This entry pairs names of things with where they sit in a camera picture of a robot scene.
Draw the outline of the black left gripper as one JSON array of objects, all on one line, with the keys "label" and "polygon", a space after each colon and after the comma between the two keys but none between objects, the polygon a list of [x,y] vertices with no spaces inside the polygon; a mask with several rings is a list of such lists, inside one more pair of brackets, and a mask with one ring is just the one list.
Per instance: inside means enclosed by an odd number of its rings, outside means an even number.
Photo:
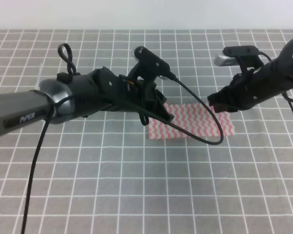
[{"label": "black left gripper", "polygon": [[148,117],[171,122],[174,115],[166,109],[166,101],[167,98],[157,90],[155,81],[116,76],[106,67],[81,75],[72,67],[74,117],[87,117],[98,111],[136,112],[143,126],[149,125]]}]

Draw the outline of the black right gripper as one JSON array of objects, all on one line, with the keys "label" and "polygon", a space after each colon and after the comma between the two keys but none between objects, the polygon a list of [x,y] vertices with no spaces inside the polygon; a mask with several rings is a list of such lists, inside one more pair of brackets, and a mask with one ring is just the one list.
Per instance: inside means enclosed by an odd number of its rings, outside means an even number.
[{"label": "black right gripper", "polygon": [[215,113],[235,113],[248,110],[278,94],[293,88],[293,79],[281,73],[276,61],[271,61],[261,68],[235,78],[226,87],[226,92],[219,91],[207,97]]}]

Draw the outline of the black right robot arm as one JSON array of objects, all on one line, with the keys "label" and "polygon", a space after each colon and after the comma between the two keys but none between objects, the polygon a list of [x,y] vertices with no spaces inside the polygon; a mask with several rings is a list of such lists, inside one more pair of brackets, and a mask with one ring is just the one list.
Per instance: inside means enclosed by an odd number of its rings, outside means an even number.
[{"label": "black right robot arm", "polygon": [[217,66],[239,65],[229,85],[208,96],[215,112],[237,112],[293,89],[293,39],[279,56],[264,64],[262,52],[252,45],[225,47],[214,63]]}]

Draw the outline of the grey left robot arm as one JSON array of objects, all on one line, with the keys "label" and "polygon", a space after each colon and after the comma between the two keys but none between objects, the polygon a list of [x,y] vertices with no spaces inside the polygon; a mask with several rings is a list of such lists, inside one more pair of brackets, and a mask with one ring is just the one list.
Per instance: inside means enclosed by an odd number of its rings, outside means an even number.
[{"label": "grey left robot arm", "polygon": [[46,79],[39,90],[0,94],[0,136],[51,117],[52,124],[88,117],[99,111],[136,112],[147,118],[171,122],[166,98],[156,89],[157,74],[137,65],[128,76],[116,76],[108,68],[87,75],[59,73]]}]

